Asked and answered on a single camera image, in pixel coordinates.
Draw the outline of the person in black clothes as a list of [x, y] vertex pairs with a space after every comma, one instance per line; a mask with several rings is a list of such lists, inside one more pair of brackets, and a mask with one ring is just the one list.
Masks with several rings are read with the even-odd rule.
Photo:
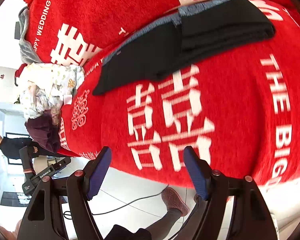
[[41, 155], [49, 156], [49, 157], [57, 157], [62, 158], [64, 155], [59, 153], [53, 153], [42, 146], [40, 146], [37, 142], [33, 141], [31, 138], [7, 138], [0, 136], [0, 150], [4, 154], [5, 157], [9, 159], [20, 159], [19, 150], [23, 147], [28, 146], [33, 149], [32, 158], [37, 158]]

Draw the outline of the black pants grey waistband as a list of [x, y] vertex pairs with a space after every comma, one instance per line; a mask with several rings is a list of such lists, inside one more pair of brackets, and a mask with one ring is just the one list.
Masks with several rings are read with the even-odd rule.
[[139, 80], [159, 81], [204, 58], [274, 35], [274, 25], [249, 0], [184, 5], [106, 56], [93, 95]]

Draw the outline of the white floral cloth pile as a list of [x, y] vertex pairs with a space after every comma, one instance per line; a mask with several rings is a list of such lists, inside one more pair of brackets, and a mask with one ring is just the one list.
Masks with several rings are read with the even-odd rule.
[[62, 106], [72, 104], [84, 78], [83, 67], [75, 64], [27, 64], [18, 80], [25, 119], [38, 118], [45, 111], [50, 111], [52, 115], [60, 113]]

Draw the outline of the maroon slipper foot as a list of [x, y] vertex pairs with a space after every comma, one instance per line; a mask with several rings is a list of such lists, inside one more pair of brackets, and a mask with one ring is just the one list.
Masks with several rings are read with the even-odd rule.
[[181, 217], [185, 217], [190, 211], [179, 194], [171, 187], [167, 187], [162, 191], [161, 198], [167, 211], [172, 209], [179, 210], [181, 212]]

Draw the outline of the operator black trousers legs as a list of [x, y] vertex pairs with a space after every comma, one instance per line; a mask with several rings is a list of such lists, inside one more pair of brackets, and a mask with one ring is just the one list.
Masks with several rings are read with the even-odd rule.
[[[194, 196], [194, 201], [196, 202], [196, 205], [191, 212], [189, 211], [189, 217], [186, 220], [186, 224], [178, 233], [176, 239], [193, 239], [194, 234], [197, 231], [207, 201], [203, 200], [198, 195]], [[157, 220], [145, 229], [140, 228], [135, 233], [130, 232], [122, 226], [115, 225], [106, 236], [106, 239], [165, 239], [180, 217], [181, 212], [179, 210], [169, 210], [160, 220]]]

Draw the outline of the red wedding quilt roll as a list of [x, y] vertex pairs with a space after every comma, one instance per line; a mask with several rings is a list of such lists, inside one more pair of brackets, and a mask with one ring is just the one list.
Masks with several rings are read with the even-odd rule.
[[[164, 13], [198, 0], [23, 0], [23, 63], [83, 65]], [[269, 0], [290, 7], [290, 0]]]

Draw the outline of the dark maroon garment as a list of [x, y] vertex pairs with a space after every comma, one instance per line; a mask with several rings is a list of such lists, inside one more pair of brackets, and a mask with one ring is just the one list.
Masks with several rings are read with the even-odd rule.
[[30, 137], [47, 151], [57, 153], [61, 147], [59, 140], [59, 126], [55, 125], [49, 112], [28, 120], [25, 127]]

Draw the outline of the red wedding bed blanket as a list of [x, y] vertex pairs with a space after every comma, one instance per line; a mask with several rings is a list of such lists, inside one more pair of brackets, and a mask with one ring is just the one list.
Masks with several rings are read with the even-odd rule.
[[94, 159], [103, 146], [112, 166], [136, 176], [189, 186], [183, 149], [194, 148], [230, 177], [260, 185], [300, 177], [300, 25], [296, 13], [249, 0], [270, 19], [274, 38], [179, 70], [92, 94], [89, 64], [73, 103], [62, 109], [62, 149]]

